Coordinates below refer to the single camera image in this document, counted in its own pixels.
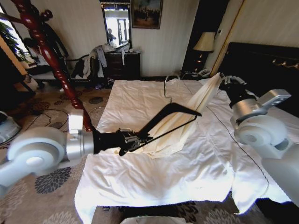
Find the lampshade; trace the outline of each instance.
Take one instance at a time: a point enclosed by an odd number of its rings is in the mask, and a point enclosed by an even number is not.
[[[213,51],[214,50],[214,37],[215,32],[203,32],[199,41],[193,48],[200,51]]]

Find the wooden dresser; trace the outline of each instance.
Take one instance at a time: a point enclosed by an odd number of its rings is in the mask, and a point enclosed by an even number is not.
[[[125,65],[122,65],[121,53],[105,53],[107,68],[103,68],[104,76],[112,79],[139,80],[140,53],[126,53]]]

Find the picture frame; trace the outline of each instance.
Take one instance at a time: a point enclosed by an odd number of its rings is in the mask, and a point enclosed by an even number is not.
[[[131,0],[132,28],[160,29],[163,0]]]

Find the white bedsheet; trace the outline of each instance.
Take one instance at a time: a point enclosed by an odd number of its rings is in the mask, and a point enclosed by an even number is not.
[[[168,94],[184,104],[201,86],[185,80],[168,82]],[[167,103],[163,82],[116,81],[97,129],[101,132],[132,128],[138,131]],[[194,201],[223,201],[229,191],[240,213],[257,198],[289,201],[249,146],[233,141],[229,99],[220,91],[203,112],[197,131],[183,150],[164,158],[146,154],[120,157],[114,150],[89,155],[79,182],[75,206],[84,223],[91,223],[96,206],[156,206]],[[299,119],[277,108],[269,115],[280,118],[299,142]]]

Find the cream cloth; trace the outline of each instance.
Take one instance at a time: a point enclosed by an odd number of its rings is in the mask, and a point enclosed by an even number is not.
[[[213,76],[206,84],[204,84],[197,93],[188,101],[186,105],[187,108],[196,110],[202,113],[206,105],[211,101],[211,99],[216,94],[221,82],[220,74],[217,73]],[[149,133],[152,137],[157,137],[171,129],[178,127],[190,120],[194,116],[185,113],[175,113],[167,116],[161,120]],[[153,158],[164,157],[182,150],[187,138],[196,129],[196,121],[185,125],[166,136],[159,138],[156,141],[136,150],[136,153],[147,153]]]

